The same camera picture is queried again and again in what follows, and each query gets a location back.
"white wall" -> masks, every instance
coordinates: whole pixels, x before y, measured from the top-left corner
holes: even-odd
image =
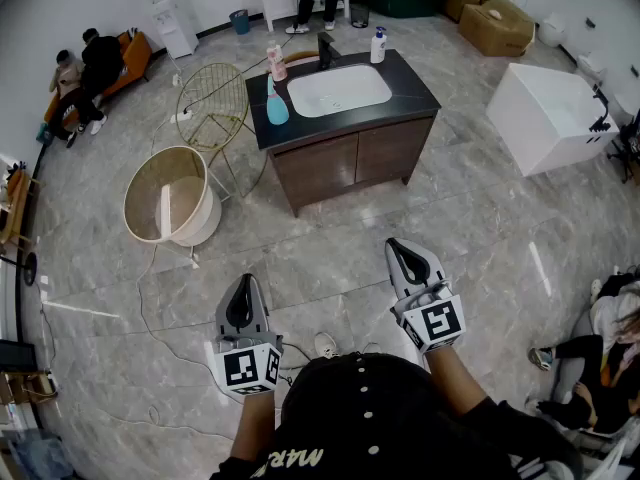
[[[260,0],[177,1],[196,32],[228,22],[238,9],[262,12]],[[0,158],[35,166],[35,136],[51,99],[47,88],[59,50],[80,55],[89,27],[102,34],[138,27],[157,50],[162,45],[150,11],[149,0],[6,0],[0,6]]]
[[[640,106],[640,80],[630,71],[632,64],[640,69],[640,0],[512,1],[539,23],[552,11],[561,13],[568,27],[567,51],[574,57],[598,51],[607,67],[605,94],[633,92]],[[595,29],[586,27],[587,17]]]

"marble floor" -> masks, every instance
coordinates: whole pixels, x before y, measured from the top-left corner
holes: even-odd
[[[342,351],[377,342],[417,362],[388,311],[394,297],[383,255],[388,237],[415,240],[440,256],[462,296],[468,331],[458,353],[488,393],[522,407],[552,382],[528,364],[527,347],[568,334],[594,277],[640,261],[633,231],[640,196],[620,183],[617,166],[602,155],[522,178],[485,116],[509,62],[570,70],[560,51],[536,43],[521,58],[486,58],[444,17],[372,15],[371,22],[387,28],[388,47],[443,107],[409,186],[378,185],[306,207],[296,219],[270,164],[242,196],[265,161],[245,130],[226,150],[228,165],[213,160],[234,194],[215,235],[196,248],[198,268],[183,251],[159,248],[140,280],[142,306],[136,280],[153,248],[130,236],[122,205],[150,153],[181,143],[175,125],[158,129],[179,96],[170,60],[159,59],[148,83],[107,102],[109,120],[97,136],[47,151],[31,236],[47,276],[40,289],[53,303],[45,311],[54,342],[36,286],[24,288],[24,332],[58,386],[57,400],[40,408],[44,424],[85,478],[206,479],[227,457],[241,406],[218,391],[205,367],[176,355],[206,361],[215,307],[244,272],[261,282],[272,326],[309,354],[314,334],[326,331]],[[280,44],[284,26],[275,34]],[[355,53],[369,50],[371,30],[340,19],[331,35],[338,51]],[[185,80],[212,62],[244,70],[263,57],[269,37],[262,22],[246,36],[217,33],[178,64]],[[315,35],[296,36],[285,54],[315,48]],[[141,308],[173,354],[147,332]],[[285,365],[301,361],[286,349]],[[278,403],[286,388],[279,386]]]

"gold wire chair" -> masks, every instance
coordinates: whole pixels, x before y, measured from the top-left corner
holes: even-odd
[[[196,71],[180,93],[176,115],[191,110],[193,117],[176,119],[178,132],[192,148],[217,152],[238,134],[248,109],[240,70],[233,64],[210,64]]]

